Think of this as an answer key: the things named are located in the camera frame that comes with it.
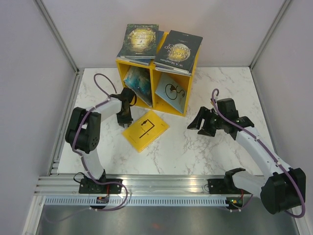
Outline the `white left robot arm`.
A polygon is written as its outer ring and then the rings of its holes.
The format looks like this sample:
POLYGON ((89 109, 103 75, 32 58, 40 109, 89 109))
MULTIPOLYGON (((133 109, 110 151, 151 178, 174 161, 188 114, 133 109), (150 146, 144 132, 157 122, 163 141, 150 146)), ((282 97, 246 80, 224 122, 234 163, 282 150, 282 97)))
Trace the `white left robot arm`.
POLYGON ((70 144, 72 151, 79 155, 85 175, 91 179, 90 188, 96 193, 103 193, 107 187, 105 169, 97 153, 101 123, 111 116, 116 116, 119 126, 129 127, 133 121, 133 101, 137 101, 134 91, 124 88, 120 94, 111 94, 94 107, 76 107, 71 113, 65 140, 70 144))

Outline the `light blue cat book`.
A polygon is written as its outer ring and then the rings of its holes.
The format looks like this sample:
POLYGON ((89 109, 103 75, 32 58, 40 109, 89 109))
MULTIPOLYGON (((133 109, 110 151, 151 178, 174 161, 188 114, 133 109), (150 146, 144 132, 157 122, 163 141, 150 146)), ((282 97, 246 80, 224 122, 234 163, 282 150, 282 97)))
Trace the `light blue cat book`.
POLYGON ((161 74, 155 93, 179 113, 184 113, 186 90, 170 77, 169 74, 161 74))

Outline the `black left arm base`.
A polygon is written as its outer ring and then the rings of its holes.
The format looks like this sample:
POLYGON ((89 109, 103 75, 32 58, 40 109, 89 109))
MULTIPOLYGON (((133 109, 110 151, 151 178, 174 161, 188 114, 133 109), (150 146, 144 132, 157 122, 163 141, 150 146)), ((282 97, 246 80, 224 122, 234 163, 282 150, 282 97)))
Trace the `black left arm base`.
POLYGON ((110 182, 108 185, 96 184, 92 179, 85 176, 84 173, 78 172, 73 177, 74 182, 79 184, 80 194, 119 194, 122 191, 122 179, 100 178, 100 182, 110 182))

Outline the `teal ocean cover book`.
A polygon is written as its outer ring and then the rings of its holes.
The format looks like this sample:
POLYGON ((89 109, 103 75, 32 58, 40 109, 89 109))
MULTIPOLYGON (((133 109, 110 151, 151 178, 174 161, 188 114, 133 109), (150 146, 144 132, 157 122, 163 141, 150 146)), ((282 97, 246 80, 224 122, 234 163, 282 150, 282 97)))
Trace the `teal ocean cover book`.
POLYGON ((148 69, 130 66, 123 81, 147 106, 153 106, 150 71, 148 69))

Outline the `green forest cover book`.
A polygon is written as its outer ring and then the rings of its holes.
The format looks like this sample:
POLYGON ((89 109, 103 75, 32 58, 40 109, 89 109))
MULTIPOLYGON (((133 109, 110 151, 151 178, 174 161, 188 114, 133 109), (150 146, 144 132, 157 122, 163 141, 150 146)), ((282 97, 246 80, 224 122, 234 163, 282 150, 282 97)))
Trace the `green forest cover book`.
POLYGON ((158 24, 127 24, 120 57, 154 59, 158 35, 158 24))

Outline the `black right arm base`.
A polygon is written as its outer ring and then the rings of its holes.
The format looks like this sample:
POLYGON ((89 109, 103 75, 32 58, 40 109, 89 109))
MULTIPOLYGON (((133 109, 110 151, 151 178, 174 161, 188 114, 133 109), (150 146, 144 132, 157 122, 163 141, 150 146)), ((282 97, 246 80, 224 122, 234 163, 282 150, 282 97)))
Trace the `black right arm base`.
POLYGON ((248 191, 235 187, 232 179, 232 176, 235 173, 239 173, 242 171, 246 173, 246 170, 240 167, 227 171, 223 177, 207 179, 209 194, 249 194, 248 191))

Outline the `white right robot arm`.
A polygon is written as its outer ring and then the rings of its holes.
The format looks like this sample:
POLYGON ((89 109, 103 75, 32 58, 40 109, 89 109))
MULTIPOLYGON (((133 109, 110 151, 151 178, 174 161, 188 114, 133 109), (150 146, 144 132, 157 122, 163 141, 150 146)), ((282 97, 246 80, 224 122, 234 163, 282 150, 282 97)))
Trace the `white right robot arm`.
POLYGON ((248 152, 263 173, 263 178, 259 178, 243 168, 229 170, 225 173, 224 189, 230 193, 242 189, 253 194, 261 199, 271 214, 289 212, 300 206, 300 214, 289 215, 304 217, 305 172, 301 168, 292 168, 262 141, 254 123, 246 116, 239 116, 233 99, 213 99, 212 103, 214 108, 201 107, 187 128, 209 137, 214 137, 217 130, 223 130, 248 152))

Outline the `yellow file folder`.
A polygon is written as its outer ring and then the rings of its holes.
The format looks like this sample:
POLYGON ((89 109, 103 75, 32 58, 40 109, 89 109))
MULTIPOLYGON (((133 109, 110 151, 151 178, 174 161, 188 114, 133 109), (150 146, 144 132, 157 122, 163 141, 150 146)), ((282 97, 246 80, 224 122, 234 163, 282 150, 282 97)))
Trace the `yellow file folder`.
POLYGON ((128 127, 122 135, 140 153, 168 128, 169 125, 150 110, 128 127))

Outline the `black Moon and Sixpence book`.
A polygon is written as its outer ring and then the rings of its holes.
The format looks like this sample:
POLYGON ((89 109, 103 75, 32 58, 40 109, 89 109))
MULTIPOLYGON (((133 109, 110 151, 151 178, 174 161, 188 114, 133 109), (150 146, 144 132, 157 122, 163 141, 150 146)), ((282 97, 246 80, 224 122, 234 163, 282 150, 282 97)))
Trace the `black Moon and Sixpence book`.
POLYGON ((155 69, 191 76, 202 40, 202 36, 171 30, 154 59, 155 69))

